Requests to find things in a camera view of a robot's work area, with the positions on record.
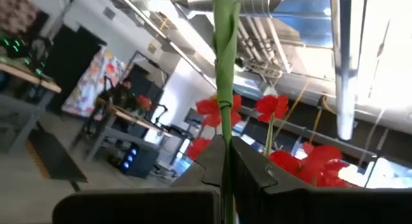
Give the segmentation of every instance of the floor mat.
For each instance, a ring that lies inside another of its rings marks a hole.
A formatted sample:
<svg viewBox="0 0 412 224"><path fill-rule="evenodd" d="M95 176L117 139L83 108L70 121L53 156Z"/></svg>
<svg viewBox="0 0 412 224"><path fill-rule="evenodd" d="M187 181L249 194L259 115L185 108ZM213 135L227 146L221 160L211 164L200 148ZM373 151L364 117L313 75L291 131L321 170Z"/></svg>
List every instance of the floor mat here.
<svg viewBox="0 0 412 224"><path fill-rule="evenodd" d="M71 182L88 181L54 135L33 130L27 148L45 178Z"/></svg>

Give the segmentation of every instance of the person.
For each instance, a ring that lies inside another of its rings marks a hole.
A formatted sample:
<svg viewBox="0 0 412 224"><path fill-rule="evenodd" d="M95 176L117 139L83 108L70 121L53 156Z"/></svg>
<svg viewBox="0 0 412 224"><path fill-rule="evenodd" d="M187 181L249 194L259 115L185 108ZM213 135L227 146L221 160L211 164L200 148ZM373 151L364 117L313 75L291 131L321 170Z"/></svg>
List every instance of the person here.
<svg viewBox="0 0 412 224"><path fill-rule="evenodd" d="M112 103L115 106L127 109L131 106L131 101L135 100L133 98L133 94L131 92L131 79L129 77L125 78L119 87L110 88L107 91L103 91L99 97L108 100L112 99ZM118 129L121 132L128 133L129 132L129 121L117 117L115 122L113 123L112 128ZM122 147L123 141L116 140L115 145L119 148Z"/></svg>
<svg viewBox="0 0 412 224"><path fill-rule="evenodd" d="M107 91L103 91L99 97L104 100L111 99L113 105L127 109L129 106L129 101L132 99L131 80L129 77L125 78L121 85L118 87L112 87Z"/></svg>

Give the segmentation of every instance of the computer tower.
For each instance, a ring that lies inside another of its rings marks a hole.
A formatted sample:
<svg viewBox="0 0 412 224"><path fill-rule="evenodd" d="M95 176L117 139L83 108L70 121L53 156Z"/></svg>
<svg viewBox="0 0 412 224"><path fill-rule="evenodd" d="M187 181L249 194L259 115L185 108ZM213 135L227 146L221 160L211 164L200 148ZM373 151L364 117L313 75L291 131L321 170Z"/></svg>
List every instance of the computer tower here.
<svg viewBox="0 0 412 224"><path fill-rule="evenodd" d="M131 144L119 169L125 175L146 178L155 166L158 157L159 152L156 149Z"/></svg>

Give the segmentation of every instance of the wooden tabletop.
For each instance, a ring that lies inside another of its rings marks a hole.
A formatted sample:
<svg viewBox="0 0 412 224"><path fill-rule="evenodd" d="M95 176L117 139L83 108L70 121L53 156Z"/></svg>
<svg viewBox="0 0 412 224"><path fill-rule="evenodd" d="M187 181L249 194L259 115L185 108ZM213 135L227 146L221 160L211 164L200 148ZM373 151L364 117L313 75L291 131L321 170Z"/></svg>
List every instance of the wooden tabletop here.
<svg viewBox="0 0 412 224"><path fill-rule="evenodd" d="M106 103L106 101L104 101L101 98L96 98L96 103L100 104L100 105L104 105ZM145 120L143 118L134 117L129 112L124 111L120 107L111 106L110 111L113 112L114 114L116 114L117 117L123 118L127 121L138 124L142 127L146 127L148 129L152 129L152 130L155 130L155 131L161 131L161 132L165 133L165 136L172 137L172 135L170 133L168 133L166 130L160 129L160 127L148 122L147 120Z"/></svg>
<svg viewBox="0 0 412 224"><path fill-rule="evenodd" d="M48 80L41 80L33 72L31 72L24 64L18 61L9 59L7 57L0 57L0 70L9 73L15 77L23 79L33 84L40 84L42 87L60 93L62 89L54 82Z"/></svg>

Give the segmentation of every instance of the white wall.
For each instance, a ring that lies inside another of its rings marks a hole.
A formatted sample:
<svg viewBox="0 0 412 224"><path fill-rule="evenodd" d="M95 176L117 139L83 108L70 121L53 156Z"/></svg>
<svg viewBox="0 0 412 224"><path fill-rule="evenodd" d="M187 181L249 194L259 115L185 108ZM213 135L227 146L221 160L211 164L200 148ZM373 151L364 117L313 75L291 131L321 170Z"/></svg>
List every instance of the white wall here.
<svg viewBox="0 0 412 224"><path fill-rule="evenodd" d="M216 90L197 73L186 61L180 59L174 73L164 88L164 94L160 99L161 104L165 104L169 111L165 113L160 123L165 125L174 124L186 129L189 125L183 120L190 108L196 109L196 102L209 98ZM153 117L157 117L162 109L156 110ZM156 133L148 133L146 140L153 138ZM214 136L214 129L206 127L202 133L205 138ZM169 163L176 150L179 139L171 138L162 147L159 160Z"/></svg>
<svg viewBox="0 0 412 224"><path fill-rule="evenodd" d="M49 14L51 22L63 9L63 0L30 1ZM112 21L103 15L105 7L116 13ZM135 50L139 50L155 62L158 62L163 53L158 41L154 41L158 50L154 54L149 53L147 46L154 38L144 28L138 27L126 14L117 10L110 0L75 0L64 18L64 24L74 30L80 25L85 27L107 42L108 49L113 55L125 63Z"/></svg>

